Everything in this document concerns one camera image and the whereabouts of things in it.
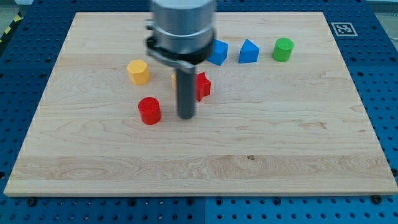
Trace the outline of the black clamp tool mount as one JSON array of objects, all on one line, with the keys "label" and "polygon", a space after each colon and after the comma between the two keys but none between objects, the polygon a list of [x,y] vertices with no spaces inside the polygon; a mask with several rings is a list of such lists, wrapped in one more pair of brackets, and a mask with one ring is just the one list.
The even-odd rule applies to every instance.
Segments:
[{"label": "black clamp tool mount", "polygon": [[146,39],[147,54],[160,63],[182,70],[192,69],[205,61],[213,51],[215,29],[213,24],[179,34],[166,31],[154,20],[146,21],[152,35]]}]

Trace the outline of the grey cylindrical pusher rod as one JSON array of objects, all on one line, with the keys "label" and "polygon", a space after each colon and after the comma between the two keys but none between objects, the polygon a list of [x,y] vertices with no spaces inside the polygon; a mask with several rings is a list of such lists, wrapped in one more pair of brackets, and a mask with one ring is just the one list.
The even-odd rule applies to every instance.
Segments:
[{"label": "grey cylindrical pusher rod", "polygon": [[195,115],[195,72],[175,70],[177,87],[177,112],[182,119],[191,119]]}]

